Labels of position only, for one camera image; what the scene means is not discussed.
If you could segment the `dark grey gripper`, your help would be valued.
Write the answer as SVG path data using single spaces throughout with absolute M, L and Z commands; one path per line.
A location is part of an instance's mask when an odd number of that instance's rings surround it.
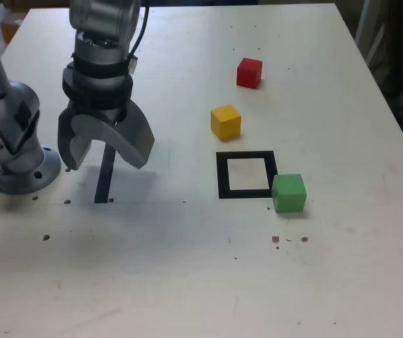
M 69 169 L 79 169 L 93 140 L 105 142 L 124 161 L 140 169 L 148 162 L 155 138 L 145 115 L 132 100 L 126 112 L 124 106 L 70 100 L 58 119 L 58 150 Z

